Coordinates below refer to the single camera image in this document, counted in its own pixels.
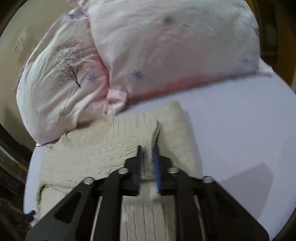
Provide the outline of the lavender bed sheet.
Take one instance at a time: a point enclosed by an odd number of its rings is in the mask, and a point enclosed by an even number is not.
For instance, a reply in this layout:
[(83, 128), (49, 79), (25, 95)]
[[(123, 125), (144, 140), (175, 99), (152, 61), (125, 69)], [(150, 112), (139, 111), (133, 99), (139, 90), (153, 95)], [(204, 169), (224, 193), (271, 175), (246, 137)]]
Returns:
[(213, 177), (269, 240), (285, 232), (295, 209), (295, 93), (278, 76), (250, 77), (141, 102), (122, 115), (173, 102), (193, 137), (194, 178)]

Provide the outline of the beige cable knit sweater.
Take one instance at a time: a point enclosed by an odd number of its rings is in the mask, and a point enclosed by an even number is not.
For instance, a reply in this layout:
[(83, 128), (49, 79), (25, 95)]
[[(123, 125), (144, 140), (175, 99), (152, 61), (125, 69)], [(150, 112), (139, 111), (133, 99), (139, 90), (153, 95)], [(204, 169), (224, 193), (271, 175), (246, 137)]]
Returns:
[(156, 193), (152, 147), (190, 176), (197, 177), (196, 154), (188, 119), (178, 102), (159, 110), (121, 116), (102, 115), (64, 134), (43, 153), (37, 192), (39, 217), (45, 216), (84, 178), (101, 179), (144, 149), (139, 197), (122, 203), (121, 240), (175, 240), (173, 197)]

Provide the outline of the pink floral pillow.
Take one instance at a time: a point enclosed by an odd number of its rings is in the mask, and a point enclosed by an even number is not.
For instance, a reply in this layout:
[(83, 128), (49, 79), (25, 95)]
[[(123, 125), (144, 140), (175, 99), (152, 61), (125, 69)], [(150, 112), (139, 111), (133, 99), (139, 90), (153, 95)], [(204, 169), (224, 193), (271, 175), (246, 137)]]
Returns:
[(74, 1), (88, 16), (112, 92), (151, 98), (231, 77), (272, 75), (245, 1)]

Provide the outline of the dark bedside furniture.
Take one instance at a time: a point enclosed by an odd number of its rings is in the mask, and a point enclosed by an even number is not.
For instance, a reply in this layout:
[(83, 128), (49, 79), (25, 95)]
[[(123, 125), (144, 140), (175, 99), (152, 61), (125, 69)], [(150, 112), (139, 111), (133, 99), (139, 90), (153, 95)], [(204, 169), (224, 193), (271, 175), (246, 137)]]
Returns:
[(23, 212), (32, 151), (1, 126), (1, 240), (25, 240), (32, 217)]

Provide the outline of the wooden headboard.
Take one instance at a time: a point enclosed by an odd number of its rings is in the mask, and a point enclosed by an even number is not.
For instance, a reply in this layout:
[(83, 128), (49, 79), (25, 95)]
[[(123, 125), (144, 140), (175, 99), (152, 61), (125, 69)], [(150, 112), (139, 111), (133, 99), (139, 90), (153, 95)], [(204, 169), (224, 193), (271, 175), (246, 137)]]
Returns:
[(295, 90), (295, 1), (248, 1), (259, 24), (261, 57)]

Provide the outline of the white wall switch plate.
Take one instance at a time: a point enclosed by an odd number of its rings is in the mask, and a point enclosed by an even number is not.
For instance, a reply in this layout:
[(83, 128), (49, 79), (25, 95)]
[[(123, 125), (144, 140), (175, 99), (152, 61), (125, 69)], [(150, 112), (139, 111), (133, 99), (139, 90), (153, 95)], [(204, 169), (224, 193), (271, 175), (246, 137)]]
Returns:
[(32, 38), (32, 35), (31, 35), (29, 29), (27, 27), (24, 27), (20, 36), (18, 37), (18, 40), (16, 41), (16, 43), (14, 45), (12, 52), (14, 52), (18, 55), (21, 55), (31, 38)]

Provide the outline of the pink tree print pillow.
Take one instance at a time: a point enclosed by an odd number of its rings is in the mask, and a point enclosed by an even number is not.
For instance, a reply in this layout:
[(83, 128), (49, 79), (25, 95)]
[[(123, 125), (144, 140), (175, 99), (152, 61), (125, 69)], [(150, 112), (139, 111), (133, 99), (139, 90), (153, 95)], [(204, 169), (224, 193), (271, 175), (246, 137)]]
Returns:
[(15, 88), (23, 124), (40, 145), (101, 114), (116, 114), (127, 102), (125, 92), (111, 88), (88, 17), (80, 8), (53, 23), (21, 70)]

